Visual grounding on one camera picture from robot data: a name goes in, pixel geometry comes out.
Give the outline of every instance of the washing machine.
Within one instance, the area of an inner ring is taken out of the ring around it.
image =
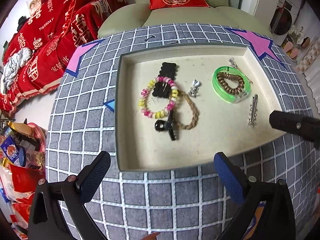
[[[300,10],[302,0],[279,0],[270,23],[275,44],[281,46]]]

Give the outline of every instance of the silver bolt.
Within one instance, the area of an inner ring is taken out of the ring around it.
[[[257,178],[256,178],[255,176],[249,176],[249,177],[248,177],[248,180],[249,180],[250,182],[256,182],[256,181],[257,181]]]
[[[45,183],[45,179],[39,179],[38,184],[43,185]]]
[[[279,181],[279,184],[282,185],[282,186],[285,186],[286,185],[286,182],[284,179],[280,179],[278,180]]]
[[[73,182],[73,181],[75,181],[76,180],[76,176],[75,175],[70,175],[69,177],[68,177],[68,181],[69,182]]]

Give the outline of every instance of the pink and yellow beaded bracelet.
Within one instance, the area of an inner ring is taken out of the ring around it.
[[[147,104],[148,95],[149,95],[150,91],[155,87],[155,84],[157,82],[165,82],[165,83],[168,83],[168,85],[170,85],[170,87],[171,87],[170,98],[171,99],[169,101],[169,104],[164,109],[162,109],[159,112],[152,112],[147,109],[146,104]],[[163,118],[174,108],[176,101],[178,99],[178,94],[179,94],[179,92],[178,92],[177,86],[171,78],[156,77],[156,78],[150,80],[149,84],[141,92],[141,96],[139,99],[139,106],[141,107],[141,112],[149,118],[155,118],[155,119]]]

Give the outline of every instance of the blue gripper pad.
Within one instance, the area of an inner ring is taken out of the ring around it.
[[[224,162],[223,158],[220,156],[220,153],[215,154],[213,158],[213,164],[232,201],[237,204],[244,203],[243,187],[232,173],[229,166]]]
[[[86,165],[79,173],[76,185],[80,190],[80,200],[83,204],[91,201],[110,165],[110,154],[102,151],[90,165]]]

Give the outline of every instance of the brown coil hair tie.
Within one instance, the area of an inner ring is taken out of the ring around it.
[[[226,72],[219,72],[217,74],[217,79],[220,85],[222,86],[223,90],[230,95],[235,95],[235,94],[238,95],[239,93],[242,92],[242,88],[244,88],[244,80],[239,75],[233,75]],[[231,88],[224,79],[237,81],[239,85],[236,88]]]
[[[180,95],[182,95],[185,98],[188,105],[190,106],[190,109],[192,111],[192,119],[191,119],[191,123],[189,125],[183,125],[182,123],[180,123],[177,120],[174,120],[174,122],[176,123],[178,128],[180,128],[182,130],[190,130],[190,129],[196,127],[198,117],[199,117],[199,112],[198,112],[198,109],[196,108],[195,104],[189,98],[188,94],[186,94],[185,92],[183,92],[181,90],[179,91],[179,93],[180,93]]]

